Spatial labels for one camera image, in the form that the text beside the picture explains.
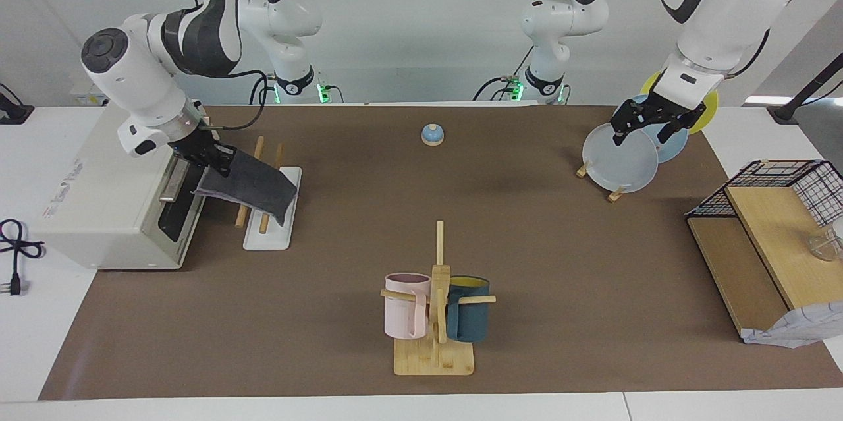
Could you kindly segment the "purple and grey towel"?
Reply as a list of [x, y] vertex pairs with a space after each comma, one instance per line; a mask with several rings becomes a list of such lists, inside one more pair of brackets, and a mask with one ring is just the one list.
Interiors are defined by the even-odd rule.
[[298, 187], [282, 171], [238, 149], [229, 153], [228, 161], [229, 174], [222, 176], [216, 169], [208, 169], [195, 194], [245, 205], [270, 214], [283, 225]]

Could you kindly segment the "white and wooden towel rack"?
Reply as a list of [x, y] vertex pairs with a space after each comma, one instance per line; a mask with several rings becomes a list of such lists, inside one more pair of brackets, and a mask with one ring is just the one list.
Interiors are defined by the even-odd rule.
[[[261, 159], [264, 150], [265, 138], [259, 136], [255, 145], [254, 157]], [[276, 166], [280, 172], [286, 175], [295, 186], [300, 187], [303, 175], [301, 167], [282, 167], [283, 144], [279, 144], [276, 151]], [[240, 205], [238, 209], [235, 227], [245, 228], [243, 248], [249, 251], [286, 250], [292, 240], [293, 223], [297, 211], [298, 195], [293, 198], [284, 216], [284, 224], [277, 223], [277, 220], [270, 215], [259, 211], [251, 211], [250, 208]]]

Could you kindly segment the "light blue plate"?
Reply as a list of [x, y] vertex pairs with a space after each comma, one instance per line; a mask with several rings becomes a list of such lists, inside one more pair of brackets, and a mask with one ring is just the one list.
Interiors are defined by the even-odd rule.
[[642, 106], [647, 95], [639, 94], [629, 97], [628, 101], [632, 101], [634, 107], [638, 107], [641, 115], [636, 115], [635, 119], [639, 123], [644, 123], [645, 126], [641, 129], [628, 135], [621, 145], [616, 145], [613, 138], [609, 138], [609, 153], [618, 159], [629, 159], [634, 157], [637, 159], [641, 156], [655, 155], [657, 156], [657, 163], [668, 162], [674, 159], [686, 147], [689, 130], [680, 128], [677, 132], [672, 133], [666, 142], [661, 142], [659, 133], [663, 127], [668, 124], [665, 118], [668, 117], [666, 111], [659, 111], [656, 106], [648, 105]]

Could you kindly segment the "grey plate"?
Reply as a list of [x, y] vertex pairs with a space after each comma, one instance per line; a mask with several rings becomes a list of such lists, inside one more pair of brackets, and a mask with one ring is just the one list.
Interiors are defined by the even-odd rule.
[[653, 140], [644, 130], [635, 130], [621, 145], [605, 123], [592, 130], [582, 145], [582, 166], [577, 176], [590, 176], [608, 192], [631, 193], [646, 187], [657, 174], [659, 158]]

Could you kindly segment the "yellow plate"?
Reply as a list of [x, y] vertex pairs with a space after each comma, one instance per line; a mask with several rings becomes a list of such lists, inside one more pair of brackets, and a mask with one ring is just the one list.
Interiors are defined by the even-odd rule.
[[[644, 85], [642, 85], [640, 94], [649, 94], [660, 75], [661, 72], [656, 72], [651, 75], [650, 78], [644, 82]], [[701, 132], [713, 120], [713, 117], [719, 108], [719, 91], [713, 90], [705, 95], [703, 103], [705, 105], [705, 111], [701, 115], [701, 118], [696, 121], [696, 124], [688, 130], [689, 134]]]

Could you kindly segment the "white toaster oven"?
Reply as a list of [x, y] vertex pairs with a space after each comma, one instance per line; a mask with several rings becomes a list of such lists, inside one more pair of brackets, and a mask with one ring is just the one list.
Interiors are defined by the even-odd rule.
[[166, 146], [130, 157], [118, 139], [127, 118], [105, 108], [30, 234], [82, 267], [175, 270], [202, 210], [204, 169]]

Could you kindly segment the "black stand pole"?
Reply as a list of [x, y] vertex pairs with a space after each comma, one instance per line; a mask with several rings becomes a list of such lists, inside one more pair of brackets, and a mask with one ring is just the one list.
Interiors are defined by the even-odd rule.
[[841, 51], [830, 64], [828, 64], [820, 73], [814, 76], [813, 79], [811, 79], [800, 91], [798, 91], [795, 96], [786, 103], [786, 105], [770, 106], [767, 107], [767, 111], [778, 124], [797, 125], [798, 122], [795, 120], [794, 115], [798, 108], [805, 105], [813, 105], [816, 101], [827, 98], [829, 95], [834, 93], [840, 85], [843, 85], [843, 79], [841, 79], [834, 88], [831, 88], [831, 90], [824, 95], [821, 95], [816, 99], [810, 99], [810, 97], [813, 96], [819, 88], [824, 86], [826, 82], [840, 72], [841, 69], [843, 69], [843, 51]]

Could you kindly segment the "wooden step shelf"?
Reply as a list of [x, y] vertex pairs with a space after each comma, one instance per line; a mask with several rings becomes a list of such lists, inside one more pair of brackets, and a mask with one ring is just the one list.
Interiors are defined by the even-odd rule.
[[686, 221], [738, 333], [806, 305], [843, 300], [843, 262], [809, 251], [819, 224], [791, 188], [726, 187], [736, 217]]

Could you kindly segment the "brown table mat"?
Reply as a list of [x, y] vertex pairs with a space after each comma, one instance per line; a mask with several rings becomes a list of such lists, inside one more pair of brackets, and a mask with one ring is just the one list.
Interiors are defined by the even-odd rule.
[[[611, 107], [271, 107], [223, 134], [303, 169], [292, 243], [205, 203], [176, 273], [98, 273], [43, 400], [843, 386], [821, 343], [741, 342], [684, 214], [726, 181], [704, 136], [608, 203], [575, 176]], [[430, 123], [445, 141], [421, 140]], [[445, 263], [497, 301], [470, 376], [395, 376], [389, 273]]]

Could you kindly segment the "clear glass cup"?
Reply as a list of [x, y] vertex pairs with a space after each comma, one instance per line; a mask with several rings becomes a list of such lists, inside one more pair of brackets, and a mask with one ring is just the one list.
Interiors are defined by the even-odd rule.
[[807, 245], [823, 261], [843, 261], [843, 217], [814, 230], [807, 238]]

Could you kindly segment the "pink mug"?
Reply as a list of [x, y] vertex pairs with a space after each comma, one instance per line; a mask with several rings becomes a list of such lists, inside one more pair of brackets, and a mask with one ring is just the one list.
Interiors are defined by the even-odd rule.
[[420, 273], [392, 273], [385, 277], [385, 289], [409, 294], [409, 300], [385, 299], [383, 330], [395, 339], [418, 339], [427, 335], [431, 289], [430, 276]]

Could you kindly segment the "dark teal mug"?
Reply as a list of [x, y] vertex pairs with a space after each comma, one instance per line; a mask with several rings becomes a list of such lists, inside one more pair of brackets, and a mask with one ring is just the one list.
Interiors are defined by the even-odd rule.
[[461, 304], [460, 299], [470, 296], [488, 296], [489, 280], [468, 275], [450, 278], [446, 306], [446, 335], [449, 339], [465, 342], [481, 342], [487, 336], [489, 305]]

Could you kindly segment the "white crumpled cloth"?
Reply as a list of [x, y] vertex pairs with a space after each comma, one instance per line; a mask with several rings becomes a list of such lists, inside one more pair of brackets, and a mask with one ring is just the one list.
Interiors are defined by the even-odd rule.
[[791, 310], [767, 330], [740, 329], [740, 337], [747, 344], [789, 349], [839, 336], [843, 336], [843, 300]]

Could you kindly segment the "wooden mug tree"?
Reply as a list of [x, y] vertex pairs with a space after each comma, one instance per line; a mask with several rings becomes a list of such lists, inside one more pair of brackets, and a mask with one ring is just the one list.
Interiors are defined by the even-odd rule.
[[[397, 376], [468, 376], [475, 371], [474, 346], [446, 335], [446, 306], [451, 271], [445, 264], [445, 223], [437, 221], [436, 262], [431, 268], [427, 335], [395, 339], [393, 372]], [[386, 298], [409, 300], [409, 294], [381, 289]]]

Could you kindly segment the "black clamp mount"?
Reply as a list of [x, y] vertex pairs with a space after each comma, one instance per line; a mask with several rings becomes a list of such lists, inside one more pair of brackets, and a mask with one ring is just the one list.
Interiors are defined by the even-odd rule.
[[25, 105], [18, 94], [0, 82], [0, 125], [21, 125], [33, 112], [33, 105]]

